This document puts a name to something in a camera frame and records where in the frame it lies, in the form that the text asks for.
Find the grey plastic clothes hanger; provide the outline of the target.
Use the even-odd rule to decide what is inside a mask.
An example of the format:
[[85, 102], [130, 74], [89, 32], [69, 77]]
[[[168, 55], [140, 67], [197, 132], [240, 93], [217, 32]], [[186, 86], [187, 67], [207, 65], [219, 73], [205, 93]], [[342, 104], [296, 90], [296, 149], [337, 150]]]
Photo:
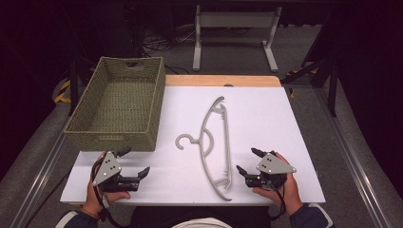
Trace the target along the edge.
[[[176, 138], [175, 145], [178, 149], [184, 150], [184, 146], [181, 144], [182, 139], [188, 139], [191, 144], [196, 144], [199, 147], [201, 164], [204, 169], [204, 173], [206, 174], [211, 186], [222, 200], [231, 201], [231, 199], [227, 198], [219, 188], [219, 185], [223, 184], [224, 189], [227, 190], [232, 185], [232, 168], [231, 168], [232, 161], [231, 161], [231, 149], [229, 140], [228, 113], [226, 106], [222, 103], [223, 101], [224, 97], [220, 96], [208, 108], [204, 116], [204, 119], [201, 123], [201, 130], [199, 133], [199, 137], [197, 139], [195, 139], [190, 134], [183, 133]], [[209, 118], [212, 113], [220, 114], [223, 120], [225, 169], [224, 169], [224, 176], [219, 179], [213, 178], [206, 159], [208, 155], [212, 152], [215, 144], [213, 134], [207, 127]]]

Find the person's torso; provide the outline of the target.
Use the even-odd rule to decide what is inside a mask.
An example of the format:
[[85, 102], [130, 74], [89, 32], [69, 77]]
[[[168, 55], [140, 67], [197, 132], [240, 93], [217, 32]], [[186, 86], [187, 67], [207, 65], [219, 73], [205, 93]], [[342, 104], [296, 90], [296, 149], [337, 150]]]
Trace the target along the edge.
[[271, 228], [267, 207], [144, 206], [131, 217], [131, 228]]

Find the black metal stand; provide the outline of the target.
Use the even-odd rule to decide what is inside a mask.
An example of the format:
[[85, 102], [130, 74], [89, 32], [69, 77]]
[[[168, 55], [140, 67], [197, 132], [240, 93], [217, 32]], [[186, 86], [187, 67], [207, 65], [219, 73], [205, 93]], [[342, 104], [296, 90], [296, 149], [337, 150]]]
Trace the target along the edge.
[[290, 85], [296, 79], [308, 75], [311, 71], [315, 71], [309, 85], [313, 88], [322, 88], [326, 82], [329, 82], [327, 106], [333, 117], [336, 117], [336, 88], [337, 88], [337, 71], [336, 58], [325, 58], [313, 62], [308, 66], [294, 72], [290, 71], [289, 75], [280, 80], [282, 85]]
[[68, 79], [70, 80], [70, 111], [69, 116], [74, 112], [79, 102], [79, 83], [87, 86], [95, 71], [96, 63], [86, 57], [73, 58], [68, 65]]

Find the grey metal desk frame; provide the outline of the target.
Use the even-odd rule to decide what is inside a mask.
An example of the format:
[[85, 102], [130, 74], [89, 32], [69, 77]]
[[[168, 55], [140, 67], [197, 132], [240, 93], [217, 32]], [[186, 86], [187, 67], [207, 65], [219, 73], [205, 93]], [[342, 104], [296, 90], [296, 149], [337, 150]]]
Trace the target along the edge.
[[268, 37], [261, 42], [267, 63], [272, 72], [278, 72], [278, 65], [275, 60], [272, 44], [281, 16], [282, 7], [264, 12], [224, 12], [224, 11], [202, 11], [197, 5], [195, 15], [195, 46], [192, 69], [199, 71], [202, 60], [202, 28], [247, 28], [247, 29], [268, 29]]

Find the person's left hand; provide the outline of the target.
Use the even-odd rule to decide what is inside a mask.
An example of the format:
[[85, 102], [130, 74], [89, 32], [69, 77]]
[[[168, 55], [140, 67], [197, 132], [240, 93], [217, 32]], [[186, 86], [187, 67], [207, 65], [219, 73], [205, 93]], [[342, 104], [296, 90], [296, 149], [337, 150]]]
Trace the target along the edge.
[[86, 202], [81, 206], [81, 210], [88, 214], [89, 216], [99, 219], [99, 214], [101, 213], [103, 206], [97, 199], [97, 195], [104, 196], [108, 202], [114, 202], [116, 200], [129, 200], [131, 198], [127, 191], [115, 192], [115, 193], [103, 193], [98, 188], [92, 185], [93, 178], [89, 179], [87, 185]]

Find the white table board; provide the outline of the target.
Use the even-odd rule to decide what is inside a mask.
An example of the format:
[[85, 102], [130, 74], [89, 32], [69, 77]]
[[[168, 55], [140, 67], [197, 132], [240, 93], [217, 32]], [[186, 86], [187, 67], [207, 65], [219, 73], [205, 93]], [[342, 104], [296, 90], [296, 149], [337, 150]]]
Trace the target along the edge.
[[[199, 147], [182, 139], [184, 150], [175, 145], [176, 138], [187, 133], [199, 137], [204, 116], [214, 101], [224, 97], [227, 109], [232, 161], [232, 185], [219, 188], [231, 201], [221, 199], [211, 186], [202, 167]], [[212, 113], [208, 129], [215, 144], [207, 164], [214, 179], [224, 176], [225, 155], [223, 120]], [[133, 192], [128, 205], [136, 206], [263, 206], [264, 199], [246, 186], [236, 165], [249, 174], [257, 174], [261, 158], [251, 148], [279, 152], [296, 168], [299, 195], [304, 202], [325, 200], [311, 158], [298, 128], [286, 92], [281, 87], [247, 86], [166, 86], [156, 148], [150, 152], [131, 151], [117, 160], [121, 174], [135, 177], [146, 167], [148, 175]], [[61, 200], [80, 204], [93, 163], [108, 151], [80, 150], [69, 175]]]

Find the person's right hand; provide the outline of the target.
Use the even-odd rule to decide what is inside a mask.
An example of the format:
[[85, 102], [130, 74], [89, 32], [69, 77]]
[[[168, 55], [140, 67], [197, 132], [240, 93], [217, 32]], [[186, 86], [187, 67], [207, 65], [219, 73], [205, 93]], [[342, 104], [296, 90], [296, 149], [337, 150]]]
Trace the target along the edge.
[[292, 173], [287, 174], [286, 182], [279, 189], [281, 198], [276, 192], [265, 190], [260, 187], [254, 187], [252, 191], [255, 194], [271, 200], [277, 207], [281, 207], [281, 205], [284, 204], [288, 216], [292, 216], [300, 207], [303, 206], [303, 203], [299, 197], [297, 182]]

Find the green woven basket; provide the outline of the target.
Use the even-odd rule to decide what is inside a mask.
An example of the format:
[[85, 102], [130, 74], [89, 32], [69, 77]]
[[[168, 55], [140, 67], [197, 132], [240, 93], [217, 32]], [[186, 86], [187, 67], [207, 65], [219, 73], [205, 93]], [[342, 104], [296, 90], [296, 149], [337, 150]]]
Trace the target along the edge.
[[156, 148], [165, 89], [161, 57], [100, 59], [65, 128], [82, 151]]

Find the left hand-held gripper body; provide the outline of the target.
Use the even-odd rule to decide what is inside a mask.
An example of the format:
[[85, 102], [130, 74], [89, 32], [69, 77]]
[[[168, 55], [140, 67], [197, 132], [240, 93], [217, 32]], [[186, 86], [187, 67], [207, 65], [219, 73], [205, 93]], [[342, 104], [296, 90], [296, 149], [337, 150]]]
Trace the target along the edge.
[[92, 185], [107, 193], [137, 191], [140, 179], [122, 176], [122, 167], [117, 160], [118, 157], [120, 157], [118, 152], [105, 153], [95, 166], [96, 175], [93, 177]]

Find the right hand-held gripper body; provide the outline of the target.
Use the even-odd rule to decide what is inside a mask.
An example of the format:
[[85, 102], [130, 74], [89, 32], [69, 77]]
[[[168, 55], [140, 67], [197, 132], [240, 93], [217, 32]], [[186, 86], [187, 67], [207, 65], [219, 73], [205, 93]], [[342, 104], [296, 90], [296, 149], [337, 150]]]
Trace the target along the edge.
[[277, 157], [275, 152], [267, 152], [257, 165], [258, 175], [247, 175], [248, 187], [261, 187], [266, 190], [278, 190], [287, 180], [288, 173], [296, 173], [295, 167]]

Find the aluminium floor rail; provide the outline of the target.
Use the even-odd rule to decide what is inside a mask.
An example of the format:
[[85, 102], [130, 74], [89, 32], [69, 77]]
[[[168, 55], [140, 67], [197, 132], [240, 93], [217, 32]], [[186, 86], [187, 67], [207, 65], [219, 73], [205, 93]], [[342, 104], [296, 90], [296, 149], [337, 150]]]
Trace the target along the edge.
[[372, 187], [370, 180], [368, 179], [368, 176], [360, 164], [358, 157], [356, 156], [352, 146], [346, 141], [344, 132], [337, 117], [334, 117], [331, 114], [327, 105], [327, 97], [325, 93], [320, 88], [315, 88], [314, 92], [321, 108], [325, 112], [327, 120], [336, 134], [336, 138], [341, 150], [341, 156], [346, 162], [350, 174], [355, 182], [355, 186], [373, 220], [375, 228], [393, 228], [386, 216], [386, 213], [381, 207], [380, 201]]
[[10, 225], [10, 228], [25, 228], [29, 224], [29, 221], [34, 218], [34, 211], [37, 209], [37, 203], [39, 202], [54, 167], [62, 154], [62, 147], [64, 146], [65, 141], [66, 136], [61, 132], [50, 149], [44, 164], [41, 166], [39, 173], [34, 179], [33, 184], [30, 186], [22, 205]]

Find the yellow black floor tape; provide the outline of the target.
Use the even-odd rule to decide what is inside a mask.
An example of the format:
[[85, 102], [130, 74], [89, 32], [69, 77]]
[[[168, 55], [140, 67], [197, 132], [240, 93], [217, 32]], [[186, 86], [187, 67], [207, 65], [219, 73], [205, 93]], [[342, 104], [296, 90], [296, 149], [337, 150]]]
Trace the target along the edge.
[[60, 90], [56, 97], [53, 99], [55, 103], [70, 103], [71, 99], [66, 96], [67, 89], [70, 86], [70, 79], [65, 79], [65, 81], [62, 83]]

